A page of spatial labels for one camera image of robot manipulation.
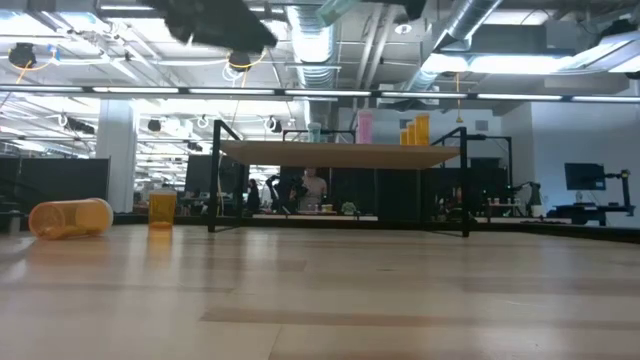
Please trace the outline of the wooden top background workbench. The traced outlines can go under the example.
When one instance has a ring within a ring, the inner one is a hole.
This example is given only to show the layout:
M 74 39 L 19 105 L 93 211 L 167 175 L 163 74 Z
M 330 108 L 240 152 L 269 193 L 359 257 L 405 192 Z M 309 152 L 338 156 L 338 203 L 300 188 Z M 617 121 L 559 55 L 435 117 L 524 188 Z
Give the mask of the wooden top background workbench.
M 311 214 L 255 214 L 253 219 L 268 220 L 323 220 L 323 221 L 379 221 L 377 216 L 359 216 L 359 215 L 337 215 L 329 213 L 311 213 Z

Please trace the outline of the person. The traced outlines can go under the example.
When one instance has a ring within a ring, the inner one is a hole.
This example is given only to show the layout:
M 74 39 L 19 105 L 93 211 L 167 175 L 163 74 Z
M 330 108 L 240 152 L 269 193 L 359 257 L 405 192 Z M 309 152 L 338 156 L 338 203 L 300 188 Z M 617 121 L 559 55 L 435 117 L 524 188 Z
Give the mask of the person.
M 255 214 L 260 211 L 260 206 L 261 200 L 257 182 L 254 179 L 250 179 L 247 196 L 247 210 L 251 214 Z
M 299 211 L 316 211 L 327 196 L 327 183 L 315 168 L 306 168 L 301 181 L 290 191 L 290 199 L 298 203 Z

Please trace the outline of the black background rig frame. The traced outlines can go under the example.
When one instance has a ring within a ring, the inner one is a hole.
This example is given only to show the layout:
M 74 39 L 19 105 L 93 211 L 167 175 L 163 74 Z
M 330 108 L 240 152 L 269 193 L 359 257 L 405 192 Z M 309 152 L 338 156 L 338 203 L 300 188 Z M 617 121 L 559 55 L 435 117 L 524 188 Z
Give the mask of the black background rig frame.
M 457 129 L 433 142 L 437 146 L 453 146 L 460 150 L 459 164 L 466 168 L 466 193 L 477 203 L 486 204 L 495 198 L 505 200 L 515 187 L 513 171 L 513 140 L 510 136 L 466 134 Z

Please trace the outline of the pink medicine bottle white cap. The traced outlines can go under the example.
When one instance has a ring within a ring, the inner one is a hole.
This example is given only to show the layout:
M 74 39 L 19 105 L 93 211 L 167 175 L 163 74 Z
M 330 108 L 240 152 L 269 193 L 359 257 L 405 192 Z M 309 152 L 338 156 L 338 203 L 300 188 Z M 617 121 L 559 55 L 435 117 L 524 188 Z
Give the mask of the pink medicine bottle white cap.
M 374 114 L 368 110 L 359 110 L 356 115 L 356 142 L 373 143 Z

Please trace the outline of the white building column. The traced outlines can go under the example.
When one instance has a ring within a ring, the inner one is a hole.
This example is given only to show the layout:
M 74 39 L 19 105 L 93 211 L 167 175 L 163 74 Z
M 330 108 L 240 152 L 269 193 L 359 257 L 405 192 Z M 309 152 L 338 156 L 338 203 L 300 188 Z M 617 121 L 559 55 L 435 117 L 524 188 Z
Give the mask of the white building column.
M 103 99 L 96 157 L 109 160 L 107 201 L 116 213 L 133 210 L 139 115 L 131 101 Z

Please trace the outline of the black background desk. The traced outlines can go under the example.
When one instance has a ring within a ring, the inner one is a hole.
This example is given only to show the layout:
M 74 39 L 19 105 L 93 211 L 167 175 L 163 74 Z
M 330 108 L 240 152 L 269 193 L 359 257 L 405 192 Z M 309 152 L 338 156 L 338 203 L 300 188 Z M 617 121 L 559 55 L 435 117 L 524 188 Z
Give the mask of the black background desk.
M 594 204 L 571 204 L 559 205 L 555 207 L 555 214 L 559 218 L 571 220 L 572 225 L 586 225 L 589 221 L 597 221 L 599 226 L 607 225 L 608 213 L 625 213 L 632 217 L 635 206 L 620 205 L 594 205 Z

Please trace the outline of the wooden shelf black metal frame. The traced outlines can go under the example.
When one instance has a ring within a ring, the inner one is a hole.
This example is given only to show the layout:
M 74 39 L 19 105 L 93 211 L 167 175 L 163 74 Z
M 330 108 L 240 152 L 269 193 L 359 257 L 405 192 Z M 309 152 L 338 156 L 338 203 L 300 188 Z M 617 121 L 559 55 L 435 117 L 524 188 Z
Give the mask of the wooden shelf black metal frame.
M 418 172 L 441 164 L 455 157 L 460 158 L 459 181 L 463 195 L 461 222 L 452 228 L 467 238 L 471 232 L 468 187 L 468 136 L 467 129 L 458 127 L 430 146 L 379 145 L 357 143 L 305 143 L 242 141 L 222 120 L 216 120 L 212 134 L 212 165 L 210 170 L 210 209 L 208 231 L 213 233 L 222 221 L 217 208 L 220 155 L 225 154 L 242 166 L 285 165 L 310 168 L 362 168 L 416 170 Z

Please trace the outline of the long LED light bar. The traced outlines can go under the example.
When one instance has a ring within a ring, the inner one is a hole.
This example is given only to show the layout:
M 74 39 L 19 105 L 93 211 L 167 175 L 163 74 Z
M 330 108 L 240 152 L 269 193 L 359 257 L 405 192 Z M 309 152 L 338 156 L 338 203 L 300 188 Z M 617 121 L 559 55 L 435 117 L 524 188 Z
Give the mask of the long LED light bar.
M 640 105 L 640 96 L 550 95 L 506 93 L 406 92 L 380 90 L 323 90 L 228 87 L 137 87 L 137 86 L 71 86 L 0 84 L 0 92 L 31 93 L 51 96 L 122 96 L 131 98 L 303 98 L 325 99 L 391 99 L 391 100 L 461 100 L 461 101 L 522 101 L 587 104 Z

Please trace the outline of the black background monitor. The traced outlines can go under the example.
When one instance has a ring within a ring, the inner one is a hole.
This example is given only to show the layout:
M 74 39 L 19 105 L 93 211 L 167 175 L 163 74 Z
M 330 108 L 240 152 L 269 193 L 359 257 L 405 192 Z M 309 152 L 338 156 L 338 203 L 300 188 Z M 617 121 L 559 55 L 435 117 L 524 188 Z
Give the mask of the black background monitor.
M 244 168 L 241 175 L 239 169 L 241 164 L 234 159 L 223 156 L 219 165 L 218 184 L 219 191 L 225 194 L 234 194 L 238 188 L 239 179 L 242 180 L 242 188 L 247 190 L 249 180 L 249 168 Z M 191 155 L 188 158 L 188 166 L 185 180 L 185 190 L 195 192 L 210 193 L 212 157 L 210 155 Z
M 593 163 L 565 163 L 566 188 L 571 191 L 605 191 L 604 166 Z

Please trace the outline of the silver ventilation duct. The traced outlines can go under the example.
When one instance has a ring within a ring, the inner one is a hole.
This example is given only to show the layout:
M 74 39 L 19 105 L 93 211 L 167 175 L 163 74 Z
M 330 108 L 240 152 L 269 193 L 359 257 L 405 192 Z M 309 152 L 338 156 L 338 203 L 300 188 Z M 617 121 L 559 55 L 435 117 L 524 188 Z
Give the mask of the silver ventilation duct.
M 454 0 L 449 16 L 436 23 L 429 37 L 421 44 L 423 63 L 404 84 L 403 90 L 428 90 L 443 73 L 443 70 L 436 70 L 434 65 L 428 65 L 428 61 L 434 59 L 435 55 L 446 47 L 453 46 L 456 51 L 468 50 L 474 33 L 502 2 L 503 0 Z
M 319 6 L 301 5 L 285 8 L 291 27 L 291 44 L 298 87 L 303 90 L 329 90 L 336 87 L 337 70 L 332 68 L 337 60 L 337 31 L 334 25 L 325 25 L 317 14 Z M 310 95 L 304 99 L 304 116 L 307 124 L 330 129 L 334 111 L 329 100 Z

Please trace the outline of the black partition panel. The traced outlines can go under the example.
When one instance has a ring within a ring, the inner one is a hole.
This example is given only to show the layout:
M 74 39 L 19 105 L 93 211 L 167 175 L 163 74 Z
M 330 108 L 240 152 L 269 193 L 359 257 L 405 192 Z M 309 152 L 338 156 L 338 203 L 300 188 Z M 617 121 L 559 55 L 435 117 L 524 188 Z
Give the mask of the black partition panel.
M 27 206 L 105 199 L 109 170 L 108 159 L 0 157 L 0 194 Z

